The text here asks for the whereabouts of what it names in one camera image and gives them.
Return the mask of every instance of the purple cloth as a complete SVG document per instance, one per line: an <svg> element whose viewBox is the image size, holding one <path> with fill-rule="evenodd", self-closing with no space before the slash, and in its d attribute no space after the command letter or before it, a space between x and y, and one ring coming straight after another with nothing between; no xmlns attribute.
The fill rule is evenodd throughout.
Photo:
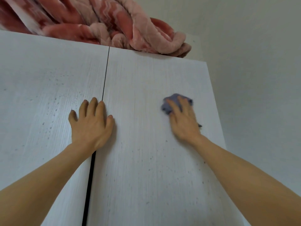
<svg viewBox="0 0 301 226"><path fill-rule="evenodd" d="M167 101L166 101L166 99L169 99L169 100L175 102L175 104L179 107L180 111L182 112L182 106L181 106L181 104L180 104L180 102L179 102L179 100L178 100L178 96L181 96L181 97L184 98L184 99L187 98L187 100L188 100L190 106L193 106L193 100L192 100L192 99L190 99L190 98L188 98L188 97L186 97L186 96L183 96L183 95L181 95L181 94L175 93L175 94L173 94L173 95L171 95L171 96L166 97L166 98L163 99L164 103L163 103L163 105L161 106L161 110L162 110L164 113L166 113L167 115L170 114L170 113L172 112L171 106L170 106L170 105L167 103Z"/></svg>

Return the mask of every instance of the cabinet door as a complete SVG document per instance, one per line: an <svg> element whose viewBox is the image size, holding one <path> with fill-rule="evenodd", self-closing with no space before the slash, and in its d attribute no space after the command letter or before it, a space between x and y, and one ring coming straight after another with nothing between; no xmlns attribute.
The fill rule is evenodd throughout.
<svg viewBox="0 0 301 226"><path fill-rule="evenodd" d="M108 47L0 31L0 189L71 143L68 115L102 98ZM59 194L43 225L81 225L91 159Z"/></svg>
<svg viewBox="0 0 301 226"><path fill-rule="evenodd" d="M202 133L225 148L205 62L110 48L103 100L116 130L96 152L88 225L243 225L213 172L171 133L163 98L194 100Z"/></svg>

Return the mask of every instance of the cabinet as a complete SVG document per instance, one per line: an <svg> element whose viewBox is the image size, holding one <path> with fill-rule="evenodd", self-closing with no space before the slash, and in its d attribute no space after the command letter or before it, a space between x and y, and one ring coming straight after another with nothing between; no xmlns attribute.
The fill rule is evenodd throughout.
<svg viewBox="0 0 301 226"><path fill-rule="evenodd" d="M202 133L225 147L205 62L11 32L0 40L0 188L62 151L70 110L103 96L116 128L96 152L87 225L243 225L213 172L174 138L160 111L175 92L192 98ZM43 225L82 224L90 162Z"/></svg>

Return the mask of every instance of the wood grain surface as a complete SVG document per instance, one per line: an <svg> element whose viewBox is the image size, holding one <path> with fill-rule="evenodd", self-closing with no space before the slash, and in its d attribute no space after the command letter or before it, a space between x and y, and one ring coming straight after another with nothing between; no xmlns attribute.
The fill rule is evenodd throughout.
<svg viewBox="0 0 301 226"><path fill-rule="evenodd" d="M96 152L88 225L243 225L204 160L172 135L162 99L194 100L202 133L225 148L205 62L110 48L103 100L116 129Z"/></svg>
<svg viewBox="0 0 301 226"><path fill-rule="evenodd" d="M102 98L108 47L0 31L0 189L71 143L68 114ZM68 181L43 222L82 224L91 159Z"/></svg>

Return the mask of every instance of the wardrobe door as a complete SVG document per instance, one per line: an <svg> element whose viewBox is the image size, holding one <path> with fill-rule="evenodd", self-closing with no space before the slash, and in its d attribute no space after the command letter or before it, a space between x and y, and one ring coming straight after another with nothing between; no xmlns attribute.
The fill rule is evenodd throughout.
<svg viewBox="0 0 301 226"><path fill-rule="evenodd" d="M0 189L71 143L68 115L102 99L108 47L0 31ZM42 225L81 225L91 159L67 182Z"/></svg>
<svg viewBox="0 0 301 226"><path fill-rule="evenodd" d="M205 62L110 48L103 100L116 121L96 152L88 225L243 225L204 160L176 140L163 98L194 100L201 132L225 148Z"/></svg>

